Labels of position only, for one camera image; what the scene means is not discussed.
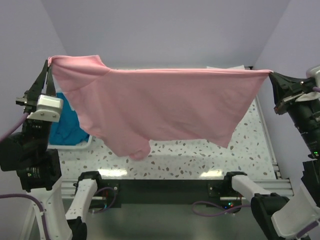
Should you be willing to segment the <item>pink t shirt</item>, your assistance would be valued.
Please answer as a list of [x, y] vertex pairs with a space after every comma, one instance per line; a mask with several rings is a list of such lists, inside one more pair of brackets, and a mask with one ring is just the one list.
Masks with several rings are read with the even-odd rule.
[[52, 75], [80, 127], [118, 157], [146, 158], [150, 141], [208, 140], [227, 148], [269, 70], [111, 69], [98, 55], [56, 55]]

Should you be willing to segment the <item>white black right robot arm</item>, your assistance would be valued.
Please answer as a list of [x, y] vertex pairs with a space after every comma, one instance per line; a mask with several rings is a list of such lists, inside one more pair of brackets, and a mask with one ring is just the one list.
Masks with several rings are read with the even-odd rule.
[[268, 240], [307, 240], [320, 225], [320, 68], [306, 78], [269, 74], [277, 115], [289, 114], [310, 151], [304, 161], [298, 191], [290, 180], [252, 181], [243, 172], [228, 172], [223, 192], [237, 193], [250, 203], [252, 215]]

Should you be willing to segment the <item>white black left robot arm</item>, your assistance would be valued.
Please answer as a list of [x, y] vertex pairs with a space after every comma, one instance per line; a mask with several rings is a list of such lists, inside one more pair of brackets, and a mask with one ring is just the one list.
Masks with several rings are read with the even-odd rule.
[[50, 149], [51, 125], [63, 109], [56, 96], [52, 68], [43, 68], [16, 104], [23, 106], [18, 123], [0, 138], [0, 168], [15, 171], [24, 193], [31, 200], [43, 240], [85, 240], [86, 216], [93, 196], [104, 190], [98, 171], [84, 172], [75, 184], [75, 196], [68, 210], [62, 200], [62, 171], [57, 149]]

